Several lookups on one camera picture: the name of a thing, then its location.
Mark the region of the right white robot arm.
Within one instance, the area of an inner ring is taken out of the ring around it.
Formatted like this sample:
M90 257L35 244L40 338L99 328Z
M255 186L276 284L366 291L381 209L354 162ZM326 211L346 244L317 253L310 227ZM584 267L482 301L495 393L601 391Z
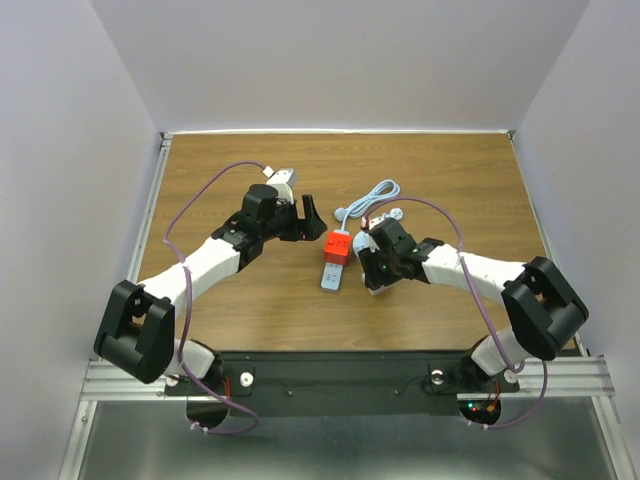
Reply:
M400 280L416 280L468 291L479 307L486 300L504 307L509 327L491 328L460 362L461 381L472 390L484 389L530 358L555 359L589 318L586 304L546 257L500 261L437 239L417 242L391 218L359 233L354 250L372 294Z

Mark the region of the white cube charger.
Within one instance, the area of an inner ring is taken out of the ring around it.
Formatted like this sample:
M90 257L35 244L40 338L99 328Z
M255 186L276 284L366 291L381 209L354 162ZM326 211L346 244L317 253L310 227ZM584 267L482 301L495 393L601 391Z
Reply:
M381 286L380 288L375 289L375 290L374 289L368 289L368 291L369 291L369 294L371 296L376 296L376 295L379 295L379 294L385 292L388 289L389 289L389 287Z

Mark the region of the red cube socket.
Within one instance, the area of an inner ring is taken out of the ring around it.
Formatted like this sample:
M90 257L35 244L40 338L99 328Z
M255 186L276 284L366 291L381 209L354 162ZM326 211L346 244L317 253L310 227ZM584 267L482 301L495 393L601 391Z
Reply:
M324 245L324 261L339 266L346 266L351 253L352 237L344 230L331 231Z

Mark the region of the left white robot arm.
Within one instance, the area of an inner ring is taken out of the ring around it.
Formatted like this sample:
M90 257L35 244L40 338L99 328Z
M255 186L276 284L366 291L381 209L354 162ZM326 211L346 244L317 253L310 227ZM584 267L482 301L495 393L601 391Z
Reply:
M192 254L139 284L123 280L113 288L95 353L144 384L163 375L188 376L199 393L215 392L223 373L216 353L176 335L177 317L189 317L198 296L243 270L266 242L315 241L326 230L312 196L295 201L286 184L250 186L240 210Z

